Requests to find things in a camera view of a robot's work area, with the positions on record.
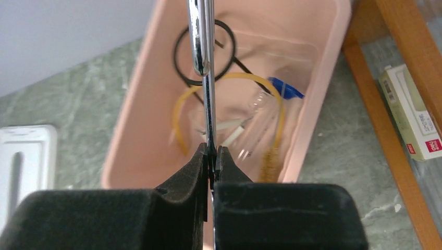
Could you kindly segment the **tan bottle brush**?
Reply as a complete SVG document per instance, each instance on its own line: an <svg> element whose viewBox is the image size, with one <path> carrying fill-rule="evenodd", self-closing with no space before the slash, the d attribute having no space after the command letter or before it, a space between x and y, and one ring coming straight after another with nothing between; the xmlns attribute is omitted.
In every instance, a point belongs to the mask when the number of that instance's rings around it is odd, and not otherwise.
<svg viewBox="0 0 442 250"><path fill-rule="evenodd" d="M258 182L276 183L279 177L279 148L270 147L263 153Z"/></svg>

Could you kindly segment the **blue plastic clip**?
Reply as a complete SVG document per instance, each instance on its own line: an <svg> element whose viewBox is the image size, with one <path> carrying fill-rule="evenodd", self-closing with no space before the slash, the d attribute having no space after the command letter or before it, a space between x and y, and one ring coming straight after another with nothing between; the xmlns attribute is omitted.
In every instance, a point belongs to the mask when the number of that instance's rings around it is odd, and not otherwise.
<svg viewBox="0 0 442 250"><path fill-rule="evenodd" d="M279 78L268 77L267 79L271 82L272 86L278 91L283 99L289 100L295 97L303 99L305 97L305 95L298 91L295 87L287 84Z"/></svg>

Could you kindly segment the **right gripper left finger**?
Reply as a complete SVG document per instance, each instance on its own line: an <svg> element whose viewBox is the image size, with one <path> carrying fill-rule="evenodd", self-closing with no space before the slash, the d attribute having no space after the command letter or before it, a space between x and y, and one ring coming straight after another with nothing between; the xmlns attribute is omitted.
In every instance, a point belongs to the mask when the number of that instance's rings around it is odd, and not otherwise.
<svg viewBox="0 0 442 250"><path fill-rule="evenodd" d="M34 192L6 223L1 249L202 249L206 148L153 189Z"/></svg>

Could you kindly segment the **clear graduated cylinder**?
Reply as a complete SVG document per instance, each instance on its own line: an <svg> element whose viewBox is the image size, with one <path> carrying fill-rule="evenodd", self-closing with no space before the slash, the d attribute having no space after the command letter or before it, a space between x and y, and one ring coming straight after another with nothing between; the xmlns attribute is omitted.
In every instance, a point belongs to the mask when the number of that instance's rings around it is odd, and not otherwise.
<svg viewBox="0 0 442 250"><path fill-rule="evenodd" d="M279 101L272 94L258 89L250 98L249 118L238 146L239 161L252 157L256 151L267 149L275 132L275 119L279 116Z"/></svg>

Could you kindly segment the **metal crucible tongs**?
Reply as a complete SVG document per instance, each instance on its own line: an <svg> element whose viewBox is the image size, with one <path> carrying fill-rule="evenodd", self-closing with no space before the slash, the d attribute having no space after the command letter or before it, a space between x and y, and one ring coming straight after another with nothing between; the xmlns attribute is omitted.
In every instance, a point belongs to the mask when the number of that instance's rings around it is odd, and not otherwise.
<svg viewBox="0 0 442 250"><path fill-rule="evenodd" d="M202 77L206 115L208 167L211 180L215 179L216 165L216 110L214 72L214 2L188 0L188 19L192 62L195 72Z"/></svg>

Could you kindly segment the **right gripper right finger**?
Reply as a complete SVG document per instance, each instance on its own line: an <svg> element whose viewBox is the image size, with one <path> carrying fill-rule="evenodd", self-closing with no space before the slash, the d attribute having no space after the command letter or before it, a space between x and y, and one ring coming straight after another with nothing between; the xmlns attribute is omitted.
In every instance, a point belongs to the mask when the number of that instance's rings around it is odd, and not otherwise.
<svg viewBox="0 0 442 250"><path fill-rule="evenodd" d="M355 202L335 184L252 182L228 148L217 153L216 249L368 249Z"/></svg>

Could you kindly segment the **black iron ring stand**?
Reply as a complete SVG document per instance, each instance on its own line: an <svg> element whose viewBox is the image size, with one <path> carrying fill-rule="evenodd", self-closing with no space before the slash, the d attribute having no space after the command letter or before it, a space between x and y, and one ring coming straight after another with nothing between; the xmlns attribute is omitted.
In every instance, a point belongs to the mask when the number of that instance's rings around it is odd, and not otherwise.
<svg viewBox="0 0 442 250"><path fill-rule="evenodd" d="M221 42L219 40L215 40L215 51L216 52L222 52L222 53L227 53L225 47L226 44L229 45L230 47L230 53L229 53L229 57L228 59L226 59L226 62L224 63L224 67L222 68L222 70L215 76L214 80L218 81L221 80L222 77L224 77L229 70L231 69L232 66L237 66L240 69L241 73L248 73L251 74L252 72L249 70L249 68L246 67L246 65L244 65L239 58L237 57L237 41L235 38L235 35L233 33L233 31L231 30L231 28L224 23L223 21L220 20L215 20L215 25L220 27L229 37L229 39L225 42ZM178 50L180 47L180 44L182 42L182 40L185 38L185 36L189 33L189 28L186 27L182 30L182 32L179 34L176 43L174 45L174 50L173 50L173 64L174 64L174 68L175 68L175 72L177 73L177 75L180 77L180 79L188 86L188 87L192 87L192 86L202 86L202 81L198 81L198 80L193 80L188 78L184 73L181 72L179 63L178 63ZM222 94L231 94L231 93L235 93L236 95L239 95L240 93L238 92L238 90L241 89L243 90L243 94L245 93L245 91L247 90L245 88L245 85L243 82L240 82L239 84L230 84L229 87L222 87Z"/></svg>

